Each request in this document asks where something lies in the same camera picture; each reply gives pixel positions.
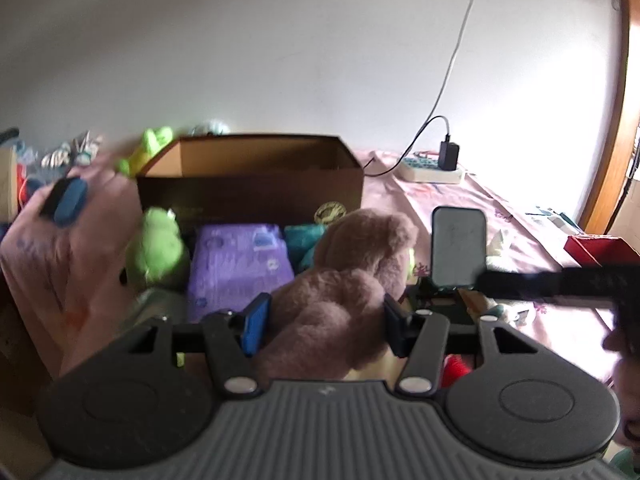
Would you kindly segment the brown plush teddy bear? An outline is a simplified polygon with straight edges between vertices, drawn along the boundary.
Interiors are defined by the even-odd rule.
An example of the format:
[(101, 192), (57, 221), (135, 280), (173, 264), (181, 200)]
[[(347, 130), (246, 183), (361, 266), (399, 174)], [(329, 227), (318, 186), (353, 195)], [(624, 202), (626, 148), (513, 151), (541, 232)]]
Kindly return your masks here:
[(379, 359), (384, 299), (404, 294), (418, 234), (403, 212), (358, 209), (332, 223), (311, 267), (271, 294), (259, 379), (341, 380)]

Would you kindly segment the purple tissue pack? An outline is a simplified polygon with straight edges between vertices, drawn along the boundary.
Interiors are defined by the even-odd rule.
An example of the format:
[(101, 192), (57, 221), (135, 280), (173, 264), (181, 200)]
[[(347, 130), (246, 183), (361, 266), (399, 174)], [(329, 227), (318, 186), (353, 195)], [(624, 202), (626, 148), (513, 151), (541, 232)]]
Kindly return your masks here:
[(262, 292), (294, 278), (288, 250), (274, 224), (209, 224), (198, 230), (188, 285), (188, 320), (240, 312)]

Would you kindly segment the pink floral bed sheet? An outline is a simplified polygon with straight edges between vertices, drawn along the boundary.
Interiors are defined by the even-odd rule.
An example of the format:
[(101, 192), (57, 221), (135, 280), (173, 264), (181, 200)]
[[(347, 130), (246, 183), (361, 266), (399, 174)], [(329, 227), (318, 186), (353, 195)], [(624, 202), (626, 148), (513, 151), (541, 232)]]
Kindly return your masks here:
[[(134, 307), (134, 292), (119, 283), (127, 243), (142, 217), (137, 185), (103, 162), (78, 170), (88, 185), (78, 219), (66, 228), (41, 217), (49, 195), (42, 188), (27, 203), (1, 242), (1, 271), (40, 360), (52, 377), (105, 346)], [(577, 266), (565, 249), (567, 235), (526, 214), (468, 177), (460, 185), (374, 180), (364, 187), (367, 207), (408, 214), (419, 228), (416, 272), (442, 270), (462, 257), (445, 248), (456, 237), (437, 207), (484, 212), (487, 263), (504, 272), (533, 273)]]

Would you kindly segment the green plush toy behind box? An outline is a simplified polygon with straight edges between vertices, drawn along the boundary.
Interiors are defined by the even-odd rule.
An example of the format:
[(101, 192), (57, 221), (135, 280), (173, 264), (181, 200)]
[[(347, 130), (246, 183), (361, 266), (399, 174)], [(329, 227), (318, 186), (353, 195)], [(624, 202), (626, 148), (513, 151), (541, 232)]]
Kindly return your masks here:
[(172, 140), (174, 140), (174, 130), (170, 127), (146, 129), (132, 154), (116, 162), (116, 170), (126, 177), (134, 178)]

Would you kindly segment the green frog plush toy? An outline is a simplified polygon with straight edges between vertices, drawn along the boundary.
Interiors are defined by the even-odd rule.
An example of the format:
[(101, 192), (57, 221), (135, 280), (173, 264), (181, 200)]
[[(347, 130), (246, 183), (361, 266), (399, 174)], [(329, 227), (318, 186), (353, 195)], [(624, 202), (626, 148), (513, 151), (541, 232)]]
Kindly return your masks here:
[(126, 249), (125, 271), (137, 290), (174, 289), (188, 278), (190, 254), (171, 210), (151, 207), (144, 212)]

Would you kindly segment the teal mesh bath sponge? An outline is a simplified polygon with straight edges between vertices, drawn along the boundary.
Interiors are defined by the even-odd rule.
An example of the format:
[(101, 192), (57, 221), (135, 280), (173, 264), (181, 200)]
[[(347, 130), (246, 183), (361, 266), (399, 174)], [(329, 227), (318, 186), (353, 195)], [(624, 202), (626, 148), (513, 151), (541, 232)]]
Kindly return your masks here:
[(295, 274), (301, 274), (312, 266), (314, 248), (324, 232), (326, 226), (315, 223), (284, 228), (283, 237), (288, 250), (288, 260)]

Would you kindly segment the brown cardboard box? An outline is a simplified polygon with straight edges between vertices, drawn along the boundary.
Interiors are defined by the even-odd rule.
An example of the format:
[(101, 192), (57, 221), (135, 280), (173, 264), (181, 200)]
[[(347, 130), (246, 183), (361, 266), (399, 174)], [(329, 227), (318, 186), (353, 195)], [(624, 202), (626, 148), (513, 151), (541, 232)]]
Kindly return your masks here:
[(204, 224), (297, 226), (361, 206), (362, 166), (337, 136), (240, 133), (182, 136), (137, 174), (141, 207)]

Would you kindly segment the white power strip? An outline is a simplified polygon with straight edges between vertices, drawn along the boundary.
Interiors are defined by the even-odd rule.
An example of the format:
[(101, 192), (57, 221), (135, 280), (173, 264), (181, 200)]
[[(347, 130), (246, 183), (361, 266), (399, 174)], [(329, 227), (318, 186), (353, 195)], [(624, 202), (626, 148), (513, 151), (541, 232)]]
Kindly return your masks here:
[(413, 183), (458, 184), (465, 176), (462, 169), (442, 170), (437, 160), (428, 157), (406, 157), (395, 169), (394, 175)]

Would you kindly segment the black charger plug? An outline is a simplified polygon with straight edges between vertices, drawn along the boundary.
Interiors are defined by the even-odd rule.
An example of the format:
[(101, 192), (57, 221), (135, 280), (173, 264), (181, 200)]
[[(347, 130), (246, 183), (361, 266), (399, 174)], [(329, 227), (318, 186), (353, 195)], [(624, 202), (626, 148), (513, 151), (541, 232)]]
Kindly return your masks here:
[(459, 145), (450, 140), (450, 134), (447, 133), (445, 140), (440, 142), (438, 154), (438, 168), (442, 171), (454, 171), (458, 166)]

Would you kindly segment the red box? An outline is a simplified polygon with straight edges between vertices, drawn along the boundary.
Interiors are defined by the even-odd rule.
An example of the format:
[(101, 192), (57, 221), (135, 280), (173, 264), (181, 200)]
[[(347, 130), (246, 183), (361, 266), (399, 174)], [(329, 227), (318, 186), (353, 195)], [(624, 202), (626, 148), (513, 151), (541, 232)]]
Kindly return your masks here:
[(604, 235), (570, 235), (565, 251), (580, 266), (638, 266), (640, 256), (626, 240)]

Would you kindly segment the black phone on mount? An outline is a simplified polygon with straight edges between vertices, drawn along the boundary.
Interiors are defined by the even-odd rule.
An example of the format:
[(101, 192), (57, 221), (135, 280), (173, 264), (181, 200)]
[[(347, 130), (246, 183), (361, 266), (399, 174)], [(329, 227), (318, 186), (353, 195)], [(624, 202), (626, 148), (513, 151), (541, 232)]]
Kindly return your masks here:
[(437, 288), (473, 287), (486, 266), (487, 223), (474, 208), (439, 206), (432, 213), (431, 281)]

